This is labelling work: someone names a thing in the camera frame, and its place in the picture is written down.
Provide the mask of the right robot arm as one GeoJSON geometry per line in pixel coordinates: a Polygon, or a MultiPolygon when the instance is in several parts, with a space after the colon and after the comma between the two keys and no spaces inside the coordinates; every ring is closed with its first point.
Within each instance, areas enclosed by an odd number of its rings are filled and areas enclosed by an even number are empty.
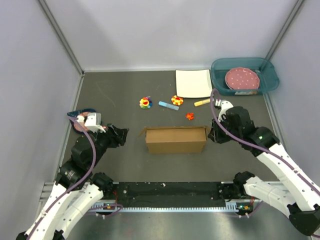
{"type": "Polygon", "coordinates": [[[229,101],[210,108],[213,119],[208,138],[217,144],[238,142],[286,188],[281,190],[245,171],[233,180],[234,194],[258,198],[285,215],[303,235],[316,235],[320,230],[320,187],[295,163],[269,128],[255,126],[245,108],[229,101]]]}

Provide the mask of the brown cardboard box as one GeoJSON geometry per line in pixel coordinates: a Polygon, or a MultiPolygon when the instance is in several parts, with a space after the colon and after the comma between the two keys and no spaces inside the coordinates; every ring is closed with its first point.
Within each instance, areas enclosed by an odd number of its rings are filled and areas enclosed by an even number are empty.
{"type": "Polygon", "coordinates": [[[145,127],[138,135],[150,154],[193,154],[203,151],[208,126],[145,127]]]}

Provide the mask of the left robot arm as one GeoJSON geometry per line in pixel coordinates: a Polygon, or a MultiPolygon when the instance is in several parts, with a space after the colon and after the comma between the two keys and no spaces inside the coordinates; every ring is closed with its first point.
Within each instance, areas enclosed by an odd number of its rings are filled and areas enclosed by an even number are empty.
{"type": "Polygon", "coordinates": [[[18,240],[65,240],[91,206],[114,191],[113,180],[93,168],[109,148],[125,144],[127,128],[112,124],[101,132],[84,132],[71,148],[71,156],[59,168],[47,202],[33,225],[18,240]]]}

